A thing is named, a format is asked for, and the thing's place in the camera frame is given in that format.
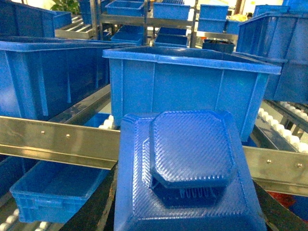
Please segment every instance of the blue plastic crate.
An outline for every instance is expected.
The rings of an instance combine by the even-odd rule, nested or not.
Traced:
[[[154,46],[156,47],[185,47],[188,46],[188,39],[184,36],[157,35]]]
[[[157,33],[161,34],[161,35],[186,36],[186,30],[185,29],[177,29],[177,28],[161,27]]]
[[[99,41],[0,38],[0,115],[48,120],[109,83]]]
[[[21,222],[66,223],[108,170],[40,161],[10,188]]]
[[[0,0],[0,34],[6,36],[54,37],[54,30],[72,23],[70,12],[47,11]]]
[[[267,12],[287,13],[289,6],[272,6],[272,5],[257,5],[253,17]]]
[[[115,201],[115,231],[267,230],[227,112],[126,115]]]
[[[37,162],[33,159],[0,155],[0,198]]]
[[[187,20],[190,5],[184,5],[182,0],[169,0],[153,3],[153,17],[165,19]]]
[[[126,42],[133,43],[137,46],[141,46],[143,44],[143,34],[131,34],[125,32],[117,32],[115,35],[111,37],[112,42]]]
[[[222,33],[225,28],[225,19],[199,18],[198,31]]]
[[[239,21],[227,20],[226,32],[227,34],[238,35],[240,32]]]
[[[142,26],[128,26],[124,25],[119,29],[120,32],[126,32],[131,34],[143,34],[144,33],[144,27]]]
[[[280,67],[202,49],[135,47],[104,50],[110,58],[115,125],[128,113],[226,110],[247,141],[269,74]]]
[[[91,7],[90,7],[90,0],[78,0],[80,5],[80,13],[83,19],[84,24],[92,24],[92,17],[91,17]],[[101,11],[106,11],[106,5],[109,4],[109,0],[102,0],[101,1]],[[99,12],[97,11],[97,21],[100,20]]]
[[[228,13],[228,6],[200,5],[200,18],[225,20]]]
[[[282,67],[281,75],[270,75],[264,99],[308,103],[308,61],[271,59],[236,53]]]
[[[234,50],[234,44],[232,42],[225,42],[221,40],[205,39],[202,49],[231,54]]]
[[[141,1],[118,1],[115,0],[106,6],[108,14],[144,16],[144,3]]]
[[[240,24],[236,51],[257,56],[308,60],[308,14],[265,13]]]

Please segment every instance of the stacked bins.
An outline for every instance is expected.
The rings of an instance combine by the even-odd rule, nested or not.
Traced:
[[[142,26],[122,26],[119,31],[111,37],[112,42],[132,43],[136,46],[143,44],[144,28]]]
[[[0,0],[0,35],[54,37],[54,30],[72,23],[70,12]]]
[[[222,33],[228,8],[228,6],[201,5],[198,31]]]
[[[83,19],[84,24],[92,24],[92,17],[91,17],[91,6],[90,0],[78,0],[80,5],[80,12]],[[109,0],[101,0],[101,12],[106,11],[105,6],[109,3]],[[97,14],[97,21],[100,20],[100,15],[98,11],[98,0],[95,1],[96,6],[96,14]]]
[[[184,47],[188,46],[188,38],[185,29],[162,27],[154,41],[156,47]]]
[[[265,99],[308,103],[307,28],[308,14],[265,13],[240,24],[236,51],[282,67]]]

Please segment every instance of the green plant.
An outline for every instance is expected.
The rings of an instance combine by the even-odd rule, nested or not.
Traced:
[[[77,0],[53,0],[55,4],[52,11],[70,11],[72,14],[80,14],[80,8]]]

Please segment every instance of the textured plastic surface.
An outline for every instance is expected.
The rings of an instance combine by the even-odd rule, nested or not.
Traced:
[[[156,47],[187,47],[188,38],[174,35],[157,35],[154,46]]]
[[[120,32],[126,32],[131,34],[143,34],[144,28],[142,26],[128,26],[124,25],[119,29]]]
[[[240,23],[241,22],[238,22],[238,21],[227,20],[227,23],[226,23],[227,34],[238,35],[240,32],[240,27],[239,27]]]
[[[80,12],[81,16],[83,19],[84,24],[92,24],[92,17],[91,17],[91,7],[90,7],[90,0],[79,0],[79,5],[80,5]],[[105,6],[109,4],[109,0],[102,0],[101,1],[101,11],[104,12],[106,11]],[[97,12],[97,21],[99,21],[100,15]]]
[[[161,27],[158,32],[161,35],[178,35],[178,36],[185,36],[186,30],[185,29],[177,29],[177,28],[166,28]]]
[[[40,161],[10,189],[19,220],[66,223],[107,173],[108,170]]]
[[[289,10],[289,6],[257,5],[255,8],[253,17],[257,17],[260,14],[267,13],[267,12],[287,13],[288,10]]]
[[[48,120],[109,83],[99,41],[0,38],[0,115]]]
[[[285,59],[271,59],[245,53],[237,54],[282,67],[281,75],[269,76],[269,83],[264,94],[264,99],[308,103],[308,60],[288,61]]]
[[[290,206],[289,209],[303,220],[308,221],[308,197],[295,195],[293,197],[295,199],[295,203]]]
[[[0,155],[0,198],[37,162],[33,159]]]
[[[127,115],[115,231],[266,231],[231,114]]]
[[[126,32],[117,32],[111,37],[112,42],[129,42],[134,43],[137,46],[142,45],[143,43],[143,34],[131,34]]]
[[[308,14],[265,13],[240,24],[236,51],[307,61],[307,28]]]
[[[202,45],[202,49],[231,54],[234,50],[234,44],[232,42],[205,39]]]
[[[200,18],[225,20],[228,6],[200,5]]]
[[[144,3],[141,1],[115,0],[106,5],[107,13],[114,15],[143,16]]]
[[[225,19],[199,18],[198,31],[222,33],[225,24]]]
[[[153,17],[165,19],[187,20],[190,5],[184,5],[182,0],[164,0],[153,3]]]
[[[6,36],[54,37],[54,30],[72,23],[70,12],[47,11],[0,0],[0,34]]]
[[[242,141],[251,133],[269,74],[280,67],[202,49],[136,47],[103,51],[110,58],[112,115],[226,110]]]

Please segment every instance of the red object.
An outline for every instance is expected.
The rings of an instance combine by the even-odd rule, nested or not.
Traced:
[[[278,201],[282,206],[289,208],[292,206],[296,200],[292,195],[277,193],[277,192],[268,192],[276,201]]]

